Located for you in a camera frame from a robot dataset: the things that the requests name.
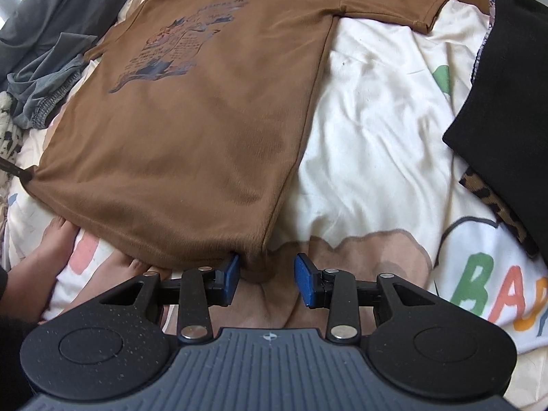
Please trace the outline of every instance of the leopard print fabric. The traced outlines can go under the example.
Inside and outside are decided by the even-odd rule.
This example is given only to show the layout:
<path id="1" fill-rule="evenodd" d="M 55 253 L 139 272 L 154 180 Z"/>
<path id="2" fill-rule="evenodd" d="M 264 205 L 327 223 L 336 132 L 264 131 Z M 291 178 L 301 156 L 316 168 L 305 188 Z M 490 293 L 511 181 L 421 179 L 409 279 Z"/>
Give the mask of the leopard print fabric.
<path id="1" fill-rule="evenodd" d="M 468 167 L 459 183 L 478 197 L 481 202 L 489 207 L 505 223 L 510 233 L 516 237 L 525 252 L 527 252 L 528 257 L 535 258 L 539 254 L 538 246 L 517 215 L 483 182 L 472 167 Z"/>

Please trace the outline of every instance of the round pad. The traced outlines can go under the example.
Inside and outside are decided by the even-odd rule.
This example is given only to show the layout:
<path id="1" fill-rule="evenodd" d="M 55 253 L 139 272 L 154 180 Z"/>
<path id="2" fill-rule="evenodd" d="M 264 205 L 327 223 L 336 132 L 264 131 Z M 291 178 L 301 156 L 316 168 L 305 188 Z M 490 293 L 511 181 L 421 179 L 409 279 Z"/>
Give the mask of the round pad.
<path id="1" fill-rule="evenodd" d="M 478 345 L 474 337 L 460 329 L 431 328 L 417 334 L 415 347 L 431 360 L 456 363 L 472 357 Z"/>
<path id="2" fill-rule="evenodd" d="M 114 357 L 122 346 L 122 337 L 114 331 L 84 328 L 65 336 L 59 345 L 59 352 L 72 363 L 95 364 Z"/>

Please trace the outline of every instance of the bare foot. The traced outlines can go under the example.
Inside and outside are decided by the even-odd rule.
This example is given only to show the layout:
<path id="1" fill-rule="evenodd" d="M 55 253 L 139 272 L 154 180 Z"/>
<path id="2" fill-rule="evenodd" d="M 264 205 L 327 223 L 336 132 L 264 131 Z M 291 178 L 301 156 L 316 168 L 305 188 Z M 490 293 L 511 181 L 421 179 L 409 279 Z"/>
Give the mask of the bare foot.
<path id="1" fill-rule="evenodd" d="M 79 228 L 53 218 L 40 245 L 8 273 L 0 313 L 23 321 L 38 321 L 46 308 L 57 275 L 69 262 Z"/>
<path id="2" fill-rule="evenodd" d="M 122 284 L 124 281 L 141 275 L 149 270 L 160 273 L 162 279 L 171 275 L 171 271 L 165 269 L 159 270 L 154 267 L 151 268 L 149 264 L 134 260 L 133 258 L 124 255 L 119 250 L 115 250 L 112 255 L 97 268 L 88 281 L 88 284 L 86 284 L 78 296 L 63 312 L 74 309 L 76 306 L 95 298 L 114 286 Z"/>
<path id="3" fill-rule="evenodd" d="M 53 218 L 44 230 L 42 242 L 28 258 L 35 257 L 40 261 L 47 262 L 57 272 L 55 274 L 57 276 L 65 268 L 72 255 L 78 231 L 79 227 L 63 218 L 58 216 Z"/>

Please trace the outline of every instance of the metal rivet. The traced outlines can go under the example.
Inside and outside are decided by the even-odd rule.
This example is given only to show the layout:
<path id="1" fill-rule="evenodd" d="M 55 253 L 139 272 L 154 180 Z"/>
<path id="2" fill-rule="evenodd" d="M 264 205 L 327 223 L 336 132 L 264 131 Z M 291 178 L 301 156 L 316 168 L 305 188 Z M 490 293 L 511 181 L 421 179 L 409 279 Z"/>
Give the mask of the metal rivet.
<path id="1" fill-rule="evenodd" d="M 331 335 L 337 340 L 348 340 L 358 335 L 358 330 L 352 326 L 341 324 L 331 328 Z"/>
<path id="2" fill-rule="evenodd" d="M 181 329 L 181 336 L 188 340 L 197 340 L 207 335 L 207 329 L 204 326 L 193 324 Z"/>

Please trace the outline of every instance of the gray cloth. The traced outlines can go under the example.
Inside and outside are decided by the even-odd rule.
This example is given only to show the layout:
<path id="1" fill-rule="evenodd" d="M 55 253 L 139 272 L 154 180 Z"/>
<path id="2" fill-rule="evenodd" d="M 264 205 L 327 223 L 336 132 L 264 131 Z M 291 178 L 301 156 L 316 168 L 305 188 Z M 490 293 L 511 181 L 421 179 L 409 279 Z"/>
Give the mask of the gray cloth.
<path id="1" fill-rule="evenodd" d="M 17 74 L 8 74 L 8 93 L 16 100 L 11 111 L 21 128 L 47 128 L 48 116 L 79 81 L 86 67 L 82 52 L 97 39 L 94 35 L 61 33 L 56 45 Z M 63 65 L 68 57 L 74 57 Z"/>
<path id="2" fill-rule="evenodd" d="M 61 33 L 95 36 L 106 34 L 126 0 L 23 0 L 0 30 L 0 91 L 8 87 L 7 76 L 15 76 L 36 59 L 49 57 Z M 72 38 L 81 41 L 78 35 Z M 78 52 L 72 46 L 66 54 L 55 51 L 57 70 Z"/>

